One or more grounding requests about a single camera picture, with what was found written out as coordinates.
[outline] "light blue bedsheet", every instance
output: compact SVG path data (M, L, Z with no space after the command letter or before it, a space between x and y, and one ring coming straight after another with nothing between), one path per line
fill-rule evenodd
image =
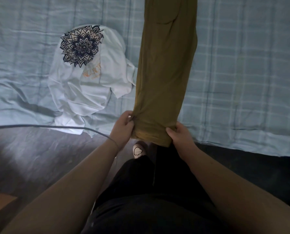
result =
M47 75L73 27L116 29L137 66L143 14L144 0L0 0L0 125L53 122ZM201 143L290 156L290 0L198 0L197 35L179 121ZM109 133L134 97L112 95L86 126Z

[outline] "white sneaker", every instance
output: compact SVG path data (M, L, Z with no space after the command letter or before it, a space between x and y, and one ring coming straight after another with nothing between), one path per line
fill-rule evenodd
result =
M138 157L141 157L141 156L146 155L146 154L147 154L146 153L146 150L139 143L136 143L133 146L133 155L134 155L134 158L138 158Z

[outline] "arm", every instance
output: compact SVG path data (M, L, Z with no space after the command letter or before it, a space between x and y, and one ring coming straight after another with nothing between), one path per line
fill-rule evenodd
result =
M290 233L290 206L202 152L181 123L166 131L225 220L240 233Z
M27 205L2 231L8 233L79 233L119 150L131 137L132 111L124 112L110 137L68 174Z

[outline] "black cord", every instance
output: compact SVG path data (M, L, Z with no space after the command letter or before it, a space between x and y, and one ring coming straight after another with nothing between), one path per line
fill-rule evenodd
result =
M30 125L30 124L19 124L19 125L3 125L3 126L0 126L0 129L7 129L7 128L18 128L18 127L36 127L36 128L59 128L59 129L80 129L80 130L90 130L90 131L93 131L97 134L100 134L108 139L110 139L111 141L113 141L118 150L119 150L119 146L117 144L116 141L114 141L112 138L110 138L108 135L105 135L103 133L100 133L99 131L97 130L94 130L94 129L91 129L91 128L88 128L88 127L78 127L78 126L49 126L49 125Z

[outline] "black mandala graphic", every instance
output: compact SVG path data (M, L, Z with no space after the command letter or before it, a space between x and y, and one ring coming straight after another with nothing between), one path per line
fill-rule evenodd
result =
M76 67L87 65L99 51L98 44L104 36L99 26L84 26L65 33L61 37L60 48L63 50L63 61Z

